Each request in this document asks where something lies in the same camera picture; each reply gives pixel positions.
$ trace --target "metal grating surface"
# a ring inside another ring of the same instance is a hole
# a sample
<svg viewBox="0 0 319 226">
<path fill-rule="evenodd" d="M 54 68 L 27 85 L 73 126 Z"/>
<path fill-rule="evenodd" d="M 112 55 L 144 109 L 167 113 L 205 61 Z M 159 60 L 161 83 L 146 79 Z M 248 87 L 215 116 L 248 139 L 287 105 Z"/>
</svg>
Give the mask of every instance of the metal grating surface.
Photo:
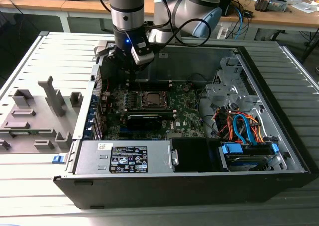
<svg viewBox="0 0 319 226">
<path fill-rule="evenodd" d="M 93 66 L 93 46 L 97 40 L 108 39 L 112 37 L 73 33 L 50 33 L 41 37 L 26 64 L 22 64 L 23 71 L 13 86 L 28 84 L 33 77 L 41 77 L 50 71 L 63 94 L 73 91 L 69 87 L 83 92 L 83 83 L 89 79 Z M 307 81 L 308 76 L 292 63 L 277 43 L 231 40 L 212 40 L 209 43 L 246 46 L 318 164 L 319 117 L 316 108 L 319 95 Z M 4 97 L 0 101 L 0 113 L 5 113 L 5 102 L 10 102 L 10 98 L 5 100 Z M 0 216 L 6 216 L 0 218 L 0 223 L 23 226 L 141 225 L 141 222 L 154 226 L 319 225 L 319 180 L 301 189 L 282 192 L 263 204 L 80 210 L 53 184 L 52 175 L 57 175 L 64 167 L 51 165 L 52 157 L 50 154 L 0 155 Z"/>
</svg>

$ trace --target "orange wire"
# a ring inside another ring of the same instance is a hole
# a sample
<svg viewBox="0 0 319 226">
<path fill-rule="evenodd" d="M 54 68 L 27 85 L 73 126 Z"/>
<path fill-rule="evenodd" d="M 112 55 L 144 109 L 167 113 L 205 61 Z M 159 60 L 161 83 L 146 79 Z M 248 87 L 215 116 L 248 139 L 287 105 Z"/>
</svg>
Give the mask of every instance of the orange wire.
<svg viewBox="0 0 319 226">
<path fill-rule="evenodd" d="M 258 127 L 258 131 L 259 131 L 260 140 L 261 140 L 262 143 L 264 143 L 264 140 L 263 140 L 263 138 L 262 138 L 262 136 L 261 136 L 261 132 L 260 132 L 260 126 Z"/>
<path fill-rule="evenodd" d="M 257 133 L 256 133 L 255 129 L 254 129 L 253 127 L 252 127 L 251 129 L 252 129 L 252 131 L 253 131 L 254 134 L 255 134 L 255 138 L 256 138 L 257 143 L 259 143 L 259 138 L 258 138 L 258 136 L 257 136 Z"/>
</svg>

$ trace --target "blue latch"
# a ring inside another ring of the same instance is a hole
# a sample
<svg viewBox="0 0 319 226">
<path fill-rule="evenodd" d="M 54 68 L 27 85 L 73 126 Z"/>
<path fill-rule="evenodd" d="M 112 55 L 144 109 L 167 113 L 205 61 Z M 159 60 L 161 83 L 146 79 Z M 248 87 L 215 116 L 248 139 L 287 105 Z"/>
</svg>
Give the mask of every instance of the blue latch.
<svg viewBox="0 0 319 226">
<path fill-rule="evenodd" d="M 243 154 L 243 148 L 241 147 L 240 144 L 237 143 L 227 143 L 222 146 L 224 154 Z"/>
<path fill-rule="evenodd" d="M 63 160 L 64 160 L 64 156 L 56 155 L 53 157 L 52 164 L 64 164 Z"/>
<path fill-rule="evenodd" d="M 273 148 L 275 154 L 279 152 L 279 148 L 278 148 L 277 144 L 272 144 L 271 147 Z"/>
</svg>

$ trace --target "red wire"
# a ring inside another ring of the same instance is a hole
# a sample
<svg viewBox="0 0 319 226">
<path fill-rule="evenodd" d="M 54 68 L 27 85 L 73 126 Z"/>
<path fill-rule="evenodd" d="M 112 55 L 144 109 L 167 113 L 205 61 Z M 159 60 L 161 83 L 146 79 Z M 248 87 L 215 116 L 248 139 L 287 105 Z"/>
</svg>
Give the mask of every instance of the red wire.
<svg viewBox="0 0 319 226">
<path fill-rule="evenodd" d="M 222 128 L 222 129 L 219 131 L 219 133 L 221 133 L 226 127 L 227 127 L 227 125 L 224 126 L 224 128 Z"/>
<path fill-rule="evenodd" d="M 109 79 L 107 78 L 106 80 L 108 81 L 108 85 L 106 86 L 106 90 L 105 91 L 107 92 L 108 89 L 109 89 Z"/>
</svg>

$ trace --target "barcode sticker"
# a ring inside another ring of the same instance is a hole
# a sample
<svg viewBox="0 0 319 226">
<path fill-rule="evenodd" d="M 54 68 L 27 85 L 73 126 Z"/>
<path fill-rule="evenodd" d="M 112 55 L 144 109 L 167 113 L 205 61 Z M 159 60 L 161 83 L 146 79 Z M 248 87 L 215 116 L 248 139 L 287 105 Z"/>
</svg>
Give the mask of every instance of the barcode sticker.
<svg viewBox="0 0 319 226">
<path fill-rule="evenodd" d="M 113 143 L 98 143 L 98 150 L 111 150 Z"/>
</svg>

